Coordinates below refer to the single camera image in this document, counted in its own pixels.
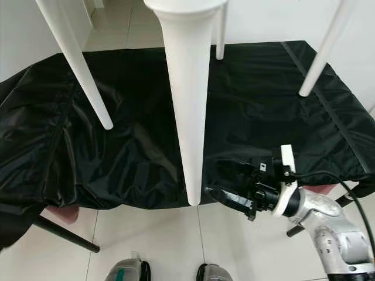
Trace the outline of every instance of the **black chair leg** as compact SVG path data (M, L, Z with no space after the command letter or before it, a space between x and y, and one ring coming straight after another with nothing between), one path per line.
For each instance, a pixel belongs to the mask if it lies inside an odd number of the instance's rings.
M59 237L62 237L78 246L81 246L85 249L88 249L94 253L97 253L100 251L100 247L89 242L88 240L83 239L82 237L79 237L78 235L70 232L69 230L55 224L54 222L51 222L50 220L47 220L46 218L42 217L41 215L38 216L36 221L33 223L37 227L43 228L44 230L47 230L53 234L56 234Z

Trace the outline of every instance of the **white tile floor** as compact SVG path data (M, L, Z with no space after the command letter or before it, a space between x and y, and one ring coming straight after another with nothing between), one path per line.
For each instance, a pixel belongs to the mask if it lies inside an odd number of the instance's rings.
M86 51L163 46L155 15L142 0L109 0L96 10ZM343 192L337 188L333 198ZM375 229L375 196L362 200ZM362 225L351 205L346 214ZM66 226L101 246L99 253L32 227L0 255L0 280L102 281L119 260L138 251L152 267L155 281L192 281L203 262L224 266L235 281L317 280L325 274L306 233L287 238L286 219L261 213L255 222L220 204L172 210L81 209L79 220Z

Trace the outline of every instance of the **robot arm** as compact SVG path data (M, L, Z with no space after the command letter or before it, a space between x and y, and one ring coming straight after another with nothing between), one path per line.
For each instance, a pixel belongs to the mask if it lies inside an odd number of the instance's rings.
M309 190L299 193L298 211L289 220L309 232L329 280L375 280L366 238L341 206Z
M329 280L375 281L375 264L371 262L369 244L361 230L345 217L337 202L303 188L293 189L293 193L289 191L285 202L286 187L296 185L290 176L293 167L285 162L288 161L276 159L271 165L261 163L259 169L247 165L250 178L239 193L221 187L206 187L206 192L214 200L243 212L250 221L255 219L257 211L269 210L303 226L312 238ZM272 171L267 171L267 167L272 167ZM284 206L275 212L281 205L280 200L284 200Z

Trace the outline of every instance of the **black plastic sheet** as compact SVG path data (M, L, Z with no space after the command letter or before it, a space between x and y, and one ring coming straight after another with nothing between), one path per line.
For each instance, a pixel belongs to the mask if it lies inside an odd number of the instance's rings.
M164 49L84 55L114 129L100 125L62 54L0 83L0 212L187 205ZM212 50L203 186L237 188L242 178L227 163L258 165L289 143L300 173L375 174L374 120L332 68L298 96L314 55L306 42L227 45L223 61Z

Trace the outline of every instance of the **white chair leg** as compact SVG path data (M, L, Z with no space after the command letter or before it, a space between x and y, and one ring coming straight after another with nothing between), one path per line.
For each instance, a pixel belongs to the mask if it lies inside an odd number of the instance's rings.
M216 44L216 59L222 60L224 58L225 34L227 26L228 2L221 6L217 13L217 44Z
M217 10L180 14L154 11L163 31L190 205L200 203L210 44Z
M82 55L81 48L59 1L36 0L36 3L101 124L107 130L112 129L112 120L105 108L99 90Z
M342 30L349 20L349 16L354 8L355 1L356 0L341 0L335 16L333 17L329 29L318 50L318 53L316 54L314 61L310 66L305 81L302 84L301 89L299 90L299 94L301 96L307 97L313 89L316 81L318 80L327 63L327 58L330 51L332 50L333 45L338 40Z

